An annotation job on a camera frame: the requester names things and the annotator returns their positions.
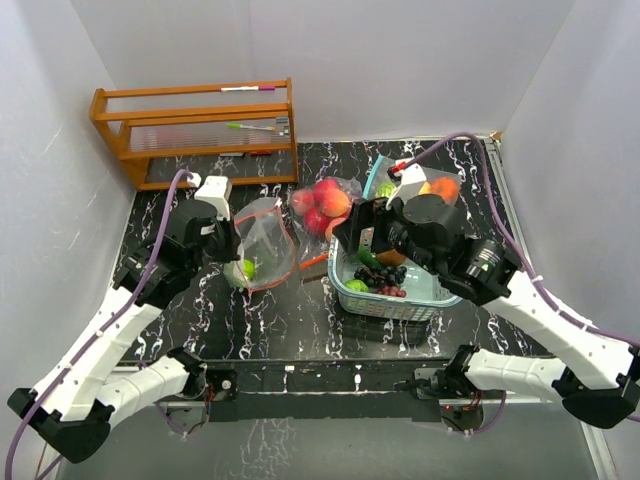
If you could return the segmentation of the green fruit toy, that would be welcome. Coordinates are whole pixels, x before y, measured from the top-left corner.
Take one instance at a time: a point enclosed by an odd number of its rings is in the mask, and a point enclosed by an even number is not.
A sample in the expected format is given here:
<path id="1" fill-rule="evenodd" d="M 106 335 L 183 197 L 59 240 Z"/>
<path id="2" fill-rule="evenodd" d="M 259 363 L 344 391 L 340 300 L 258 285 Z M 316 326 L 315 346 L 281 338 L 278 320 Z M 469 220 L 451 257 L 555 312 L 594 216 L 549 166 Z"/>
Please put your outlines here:
<path id="1" fill-rule="evenodd" d="M 251 260 L 244 259 L 242 262 L 242 271 L 245 278 L 252 281 L 256 274 L 256 266 Z"/>
<path id="2" fill-rule="evenodd" d="M 350 291 L 361 292 L 361 293 L 369 292 L 369 287 L 363 280 L 351 279 L 346 281 L 344 285 Z"/>

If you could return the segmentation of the orange zipper bag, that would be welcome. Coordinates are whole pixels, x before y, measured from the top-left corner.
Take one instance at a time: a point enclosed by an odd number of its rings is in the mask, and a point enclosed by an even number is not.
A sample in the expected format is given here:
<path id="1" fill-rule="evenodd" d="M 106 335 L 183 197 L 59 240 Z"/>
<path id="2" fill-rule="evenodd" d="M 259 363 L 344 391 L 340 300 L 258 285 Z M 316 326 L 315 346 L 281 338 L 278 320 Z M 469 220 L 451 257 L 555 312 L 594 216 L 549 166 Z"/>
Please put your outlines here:
<path id="1" fill-rule="evenodd" d="M 224 276 L 232 287 L 249 293 L 270 289 L 296 270 L 296 246 L 285 227 L 280 198 L 261 197 L 252 201 L 235 215 L 234 225 L 241 240 L 241 259 L 224 267 Z M 244 259 L 256 266 L 252 281 L 243 274 Z"/>
<path id="2" fill-rule="evenodd" d="M 301 269 L 327 258 L 334 228 L 349 216 L 355 200 L 361 196 L 362 187 L 355 178 L 339 177 L 324 178 L 290 195 L 289 209 Z"/>

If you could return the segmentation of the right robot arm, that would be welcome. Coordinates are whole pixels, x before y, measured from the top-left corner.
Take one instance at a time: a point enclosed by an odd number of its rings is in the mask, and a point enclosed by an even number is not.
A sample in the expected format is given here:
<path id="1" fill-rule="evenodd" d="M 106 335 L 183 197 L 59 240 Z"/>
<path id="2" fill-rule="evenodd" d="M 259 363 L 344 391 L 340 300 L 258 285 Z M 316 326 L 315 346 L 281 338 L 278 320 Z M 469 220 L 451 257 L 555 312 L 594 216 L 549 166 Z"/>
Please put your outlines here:
<path id="1" fill-rule="evenodd" d="M 578 420 L 610 429 L 639 405 L 639 349 L 607 337 L 586 320 L 569 322 L 557 302 L 547 303 L 510 250 L 468 235 L 458 208 L 434 194 L 408 202 L 358 200 L 333 230 L 349 254 L 372 229 L 374 252 L 396 250 L 435 276 L 452 294 L 509 321 L 535 339 L 547 358 L 494 354 L 463 345 L 442 370 L 416 388 L 460 397 L 512 391 L 559 402 Z"/>

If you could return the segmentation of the green cucumber toy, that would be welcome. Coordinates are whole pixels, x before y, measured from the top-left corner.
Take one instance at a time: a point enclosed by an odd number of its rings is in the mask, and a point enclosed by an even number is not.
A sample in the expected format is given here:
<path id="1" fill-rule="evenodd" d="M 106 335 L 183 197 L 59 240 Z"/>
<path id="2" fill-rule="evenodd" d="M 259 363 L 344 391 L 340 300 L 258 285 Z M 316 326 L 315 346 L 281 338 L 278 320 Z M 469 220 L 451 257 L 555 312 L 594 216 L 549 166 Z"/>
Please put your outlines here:
<path id="1" fill-rule="evenodd" d="M 364 266 L 366 266 L 369 269 L 381 267 L 381 264 L 367 249 L 359 249 L 357 252 L 357 258 Z"/>

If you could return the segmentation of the red apple toy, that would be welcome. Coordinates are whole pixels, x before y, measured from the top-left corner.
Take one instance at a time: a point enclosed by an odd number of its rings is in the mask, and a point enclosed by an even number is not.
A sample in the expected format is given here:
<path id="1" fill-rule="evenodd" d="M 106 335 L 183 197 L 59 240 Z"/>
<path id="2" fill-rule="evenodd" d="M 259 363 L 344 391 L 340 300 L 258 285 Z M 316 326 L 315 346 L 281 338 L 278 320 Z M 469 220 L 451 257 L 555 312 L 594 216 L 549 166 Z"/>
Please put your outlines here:
<path id="1" fill-rule="evenodd" d="M 321 236 L 325 234 L 331 218 L 324 215 L 318 208 L 310 209 L 304 215 L 304 225 L 310 234 Z"/>

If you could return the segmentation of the blue zipper plastic bag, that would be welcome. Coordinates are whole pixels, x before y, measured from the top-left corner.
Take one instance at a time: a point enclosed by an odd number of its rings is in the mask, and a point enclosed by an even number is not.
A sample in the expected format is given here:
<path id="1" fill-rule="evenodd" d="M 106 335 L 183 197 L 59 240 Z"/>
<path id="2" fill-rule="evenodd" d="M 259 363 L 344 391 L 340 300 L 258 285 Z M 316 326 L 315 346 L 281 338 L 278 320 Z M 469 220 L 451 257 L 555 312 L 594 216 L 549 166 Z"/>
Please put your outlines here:
<path id="1" fill-rule="evenodd" d="M 394 164 L 396 160 L 391 158 L 379 155 L 375 164 L 373 165 L 371 172 L 368 176 L 367 182 L 364 187 L 363 197 L 367 200 L 375 199 L 375 192 L 378 186 L 385 182 L 391 182 L 394 184 L 394 181 L 389 177 L 387 170 Z M 429 168 L 425 166 L 421 166 L 426 174 L 427 181 L 430 184 L 437 180 L 440 177 L 449 177 L 455 180 L 459 186 L 460 193 L 460 185 L 461 179 L 458 175 L 445 172 L 442 170 L 437 170 L 434 168 Z"/>

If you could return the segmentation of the brown kiwi toy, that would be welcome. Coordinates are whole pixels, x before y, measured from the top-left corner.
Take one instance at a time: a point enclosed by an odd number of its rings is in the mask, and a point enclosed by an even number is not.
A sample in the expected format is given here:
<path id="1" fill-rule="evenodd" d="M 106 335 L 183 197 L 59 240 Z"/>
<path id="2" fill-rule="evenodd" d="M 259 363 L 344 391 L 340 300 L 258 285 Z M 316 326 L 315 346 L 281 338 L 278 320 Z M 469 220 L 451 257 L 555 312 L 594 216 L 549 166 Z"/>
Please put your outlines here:
<path id="1" fill-rule="evenodd" d="M 390 250 L 377 254 L 376 260 L 383 266 L 397 267 L 406 261 L 406 257 L 396 250 Z"/>

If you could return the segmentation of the pink red dragonfruit toy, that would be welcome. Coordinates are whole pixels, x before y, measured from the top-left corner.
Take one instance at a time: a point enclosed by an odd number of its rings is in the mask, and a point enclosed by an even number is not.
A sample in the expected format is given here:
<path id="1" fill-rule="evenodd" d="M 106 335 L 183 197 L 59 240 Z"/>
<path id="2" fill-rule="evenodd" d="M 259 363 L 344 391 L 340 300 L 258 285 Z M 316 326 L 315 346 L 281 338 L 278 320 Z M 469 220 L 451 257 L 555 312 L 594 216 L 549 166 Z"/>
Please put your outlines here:
<path id="1" fill-rule="evenodd" d="M 322 203 L 326 192 L 333 189 L 339 189 L 338 182 L 333 178 L 326 178 L 317 182 L 312 188 L 315 202 Z"/>

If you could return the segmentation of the orange pumpkin toy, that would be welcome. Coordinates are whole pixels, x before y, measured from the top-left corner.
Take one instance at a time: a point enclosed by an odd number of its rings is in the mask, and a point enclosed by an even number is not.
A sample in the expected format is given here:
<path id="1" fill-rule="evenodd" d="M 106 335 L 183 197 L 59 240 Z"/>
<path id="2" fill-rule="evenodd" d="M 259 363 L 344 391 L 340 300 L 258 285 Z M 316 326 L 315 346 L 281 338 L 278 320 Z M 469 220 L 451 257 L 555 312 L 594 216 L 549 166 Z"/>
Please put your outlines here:
<path id="1" fill-rule="evenodd" d="M 431 192 L 439 195 L 449 205 L 454 205 L 459 195 L 459 186 L 449 177 L 440 177 L 431 183 Z"/>

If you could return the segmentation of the orange yellow peach toy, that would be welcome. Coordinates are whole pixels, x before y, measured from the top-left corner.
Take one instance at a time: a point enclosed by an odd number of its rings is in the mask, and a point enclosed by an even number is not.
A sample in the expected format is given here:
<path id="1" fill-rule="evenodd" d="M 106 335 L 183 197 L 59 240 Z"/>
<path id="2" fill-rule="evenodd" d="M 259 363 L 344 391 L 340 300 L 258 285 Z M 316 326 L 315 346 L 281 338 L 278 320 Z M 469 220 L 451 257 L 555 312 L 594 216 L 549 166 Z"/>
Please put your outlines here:
<path id="1" fill-rule="evenodd" d="M 351 200 L 349 196 L 340 189 L 328 189 L 324 193 L 321 204 L 321 211 L 324 215 L 337 218 L 349 212 Z"/>

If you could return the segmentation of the yellow pear toy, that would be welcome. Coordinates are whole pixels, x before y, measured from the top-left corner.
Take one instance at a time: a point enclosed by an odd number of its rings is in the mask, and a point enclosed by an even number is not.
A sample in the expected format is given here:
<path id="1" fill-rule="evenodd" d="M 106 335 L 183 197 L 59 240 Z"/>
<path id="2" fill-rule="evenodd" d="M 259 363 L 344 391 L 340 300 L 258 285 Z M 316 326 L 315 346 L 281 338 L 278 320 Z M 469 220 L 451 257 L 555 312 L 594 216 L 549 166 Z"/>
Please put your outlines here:
<path id="1" fill-rule="evenodd" d="M 425 182 L 421 187 L 419 194 L 426 195 L 431 193 L 431 184 L 429 182 Z"/>

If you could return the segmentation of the pink fruit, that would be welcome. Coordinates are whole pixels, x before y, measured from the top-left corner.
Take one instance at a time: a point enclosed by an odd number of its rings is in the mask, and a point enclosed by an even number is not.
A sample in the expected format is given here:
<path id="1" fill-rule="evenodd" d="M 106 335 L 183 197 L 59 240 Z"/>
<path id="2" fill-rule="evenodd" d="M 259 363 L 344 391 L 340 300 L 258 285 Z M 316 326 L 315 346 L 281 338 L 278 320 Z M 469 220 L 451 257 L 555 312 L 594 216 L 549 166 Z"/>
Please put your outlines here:
<path id="1" fill-rule="evenodd" d="M 310 189 L 296 190 L 291 195 L 290 204 L 296 215 L 305 215 L 310 209 L 315 207 L 313 192 Z"/>

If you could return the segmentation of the red grape bunch toy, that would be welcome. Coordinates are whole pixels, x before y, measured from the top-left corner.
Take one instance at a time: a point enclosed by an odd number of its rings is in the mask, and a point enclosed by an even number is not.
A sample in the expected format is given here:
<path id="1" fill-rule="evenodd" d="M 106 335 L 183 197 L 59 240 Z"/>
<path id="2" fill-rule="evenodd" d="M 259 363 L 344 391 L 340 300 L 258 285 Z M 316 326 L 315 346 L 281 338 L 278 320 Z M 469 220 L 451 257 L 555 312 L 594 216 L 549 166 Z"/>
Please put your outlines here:
<path id="1" fill-rule="evenodd" d="M 398 298 L 405 298 L 407 295 L 405 290 L 396 285 L 381 287 L 376 291 L 376 294 Z"/>

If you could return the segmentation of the dark grape bunch toy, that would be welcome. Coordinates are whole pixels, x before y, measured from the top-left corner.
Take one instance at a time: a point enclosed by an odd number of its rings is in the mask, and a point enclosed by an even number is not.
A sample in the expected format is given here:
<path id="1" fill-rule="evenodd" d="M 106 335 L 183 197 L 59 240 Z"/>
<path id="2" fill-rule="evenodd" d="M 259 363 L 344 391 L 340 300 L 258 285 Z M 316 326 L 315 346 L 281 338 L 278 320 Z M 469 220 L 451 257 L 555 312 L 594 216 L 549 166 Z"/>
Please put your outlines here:
<path id="1" fill-rule="evenodd" d="M 359 267 L 353 277 L 362 281 L 368 288 L 400 286 L 406 278 L 407 268 L 398 267 Z"/>

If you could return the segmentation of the green custard apple toy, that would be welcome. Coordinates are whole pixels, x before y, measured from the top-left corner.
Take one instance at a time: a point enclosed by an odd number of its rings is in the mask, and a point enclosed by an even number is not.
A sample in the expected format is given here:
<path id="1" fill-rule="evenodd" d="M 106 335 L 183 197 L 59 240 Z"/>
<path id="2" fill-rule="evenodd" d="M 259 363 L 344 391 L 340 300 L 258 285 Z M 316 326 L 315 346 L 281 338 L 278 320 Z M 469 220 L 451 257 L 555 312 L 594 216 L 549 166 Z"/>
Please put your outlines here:
<path id="1" fill-rule="evenodd" d="M 391 182 L 382 183 L 378 186 L 375 192 L 375 198 L 390 198 L 395 189 L 396 186 Z"/>

